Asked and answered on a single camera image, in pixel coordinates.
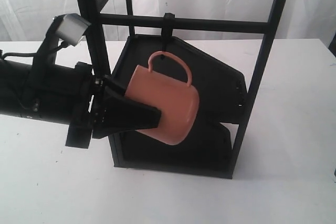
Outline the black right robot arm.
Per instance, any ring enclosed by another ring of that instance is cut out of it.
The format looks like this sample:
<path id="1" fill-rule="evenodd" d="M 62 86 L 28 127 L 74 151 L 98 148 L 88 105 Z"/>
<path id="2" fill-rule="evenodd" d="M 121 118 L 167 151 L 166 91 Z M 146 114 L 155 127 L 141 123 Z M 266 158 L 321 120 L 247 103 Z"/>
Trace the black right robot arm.
<path id="1" fill-rule="evenodd" d="M 106 75 L 92 74 L 92 65 L 74 68 L 51 64 L 37 80 L 31 65 L 1 60 L 1 114 L 68 125 L 66 146 L 88 148 L 96 113 L 89 112 L 91 97 L 107 84 L 124 95 L 125 87 Z"/>

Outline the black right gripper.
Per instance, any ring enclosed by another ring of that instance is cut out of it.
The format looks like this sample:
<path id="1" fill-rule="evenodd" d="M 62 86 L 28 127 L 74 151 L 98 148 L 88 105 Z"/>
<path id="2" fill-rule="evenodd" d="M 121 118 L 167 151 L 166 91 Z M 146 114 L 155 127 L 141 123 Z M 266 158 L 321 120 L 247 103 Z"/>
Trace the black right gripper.
<path id="1" fill-rule="evenodd" d="M 158 127 L 161 111 L 124 97 L 126 87 L 111 75 L 97 77 L 92 65 L 84 62 L 78 62 L 75 70 L 80 75 L 79 92 L 68 127 L 67 147 L 88 148 L 92 137 L 101 139 Z"/>

